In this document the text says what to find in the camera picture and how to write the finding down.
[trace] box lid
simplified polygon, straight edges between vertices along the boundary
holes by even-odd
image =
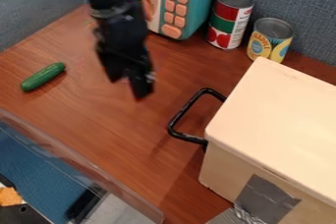
[[[336,207],[336,86],[259,57],[205,135]]]

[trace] wooden tabletop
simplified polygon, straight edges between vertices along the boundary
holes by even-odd
[[[200,33],[174,41],[151,33],[147,47],[155,93],[136,102],[127,81],[112,84],[94,53],[94,22],[81,7],[0,54],[0,107],[100,166],[158,206],[166,223],[204,223],[230,206],[198,181],[199,146],[167,134],[168,121],[202,87],[229,95],[252,61],[244,47],[222,51]],[[66,74],[23,93],[20,82],[62,61]],[[290,52],[285,65],[336,84],[336,70]],[[179,131],[202,135],[221,104],[211,97],[186,115]]]

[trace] tin can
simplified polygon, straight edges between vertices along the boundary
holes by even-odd
[[[248,56],[269,58],[281,63],[292,42],[294,31],[292,27],[279,19],[261,18],[254,24],[254,32],[248,46]]]
[[[252,8],[253,0],[215,0],[207,40],[223,49],[238,47],[242,42]]]

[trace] box handle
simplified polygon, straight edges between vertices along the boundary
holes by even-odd
[[[202,88],[199,92],[197,92],[192,99],[190,99],[185,106],[177,113],[173,119],[169,122],[168,124],[168,134],[172,136],[175,139],[179,140],[184,140],[184,141],[189,141],[193,143],[197,143],[202,145],[204,148],[207,146],[207,140],[197,137],[197,136],[192,136],[184,133],[177,132],[174,130],[175,125],[181,120],[181,118],[189,111],[189,109],[196,103],[197,100],[204,94],[210,94],[214,97],[216,97],[218,100],[221,102],[225,102],[226,97],[222,95],[221,93],[217,92],[216,90],[209,88],[209,87],[204,87]]]

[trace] green cucumber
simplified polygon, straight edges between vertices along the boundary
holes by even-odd
[[[65,69],[63,63],[54,63],[33,74],[21,83],[23,91],[31,91],[54,79]]]

